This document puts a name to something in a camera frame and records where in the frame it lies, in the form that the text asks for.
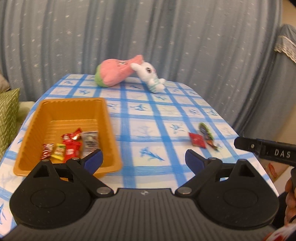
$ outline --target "blue gripper pad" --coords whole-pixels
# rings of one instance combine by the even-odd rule
[[[96,149],[81,161],[83,168],[93,175],[103,164],[103,152],[100,149]]]
[[[205,168],[204,161],[201,158],[203,157],[191,149],[188,149],[185,153],[185,163],[195,175]]]

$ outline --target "metal screw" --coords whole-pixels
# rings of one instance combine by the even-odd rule
[[[100,187],[96,190],[96,192],[98,194],[102,194],[102,195],[106,195],[106,194],[109,194],[111,192],[111,188],[109,187]]]
[[[177,189],[178,193],[183,194],[183,195],[187,195],[190,194],[192,192],[192,189],[189,187],[180,187]]]

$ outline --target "blue and white checkered tablecloth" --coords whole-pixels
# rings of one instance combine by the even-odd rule
[[[248,159],[277,193],[255,156],[234,147],[237,134],[205,100],[185,84],[167,81],[165,85],[162,93],[153,94],[140,79],[129,77],[118,85],[100,88],[94,75],[70,74],[51,87],[34,105],[0,163],[0,234],[5,235],[16,225],[9,199],[24,177],[14,175],[12,169],[26,129],[43,99],[107,99],[124,166],[101,181],[114,191],[125,187],[171,188],[174,192],[194,175],[184,160],[186,150],[193,149],[206,158],[214,156],[227,163]],[[200,122],[210,128],[220,145],[219,152],[191,145],[188,132],[196,132]]]

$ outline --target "lace trim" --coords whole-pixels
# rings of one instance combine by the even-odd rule
[[[296,44],[284,35],[278,36],[274,51],[284,52],[293,62],[296,63]]]

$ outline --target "orange plastic basket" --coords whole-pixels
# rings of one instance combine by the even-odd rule
[[[72,133],[77,128],[99,132],[99,147],[104,160],[95,177],[121,169],[122,162],[105,99],[76,98],[40,102],[25,133],[13,172],[19,176],[28,175],[40,161],[44,143],[62,143],[61,135]],[[58,159],[50,159],[53,163],[61,163]]]

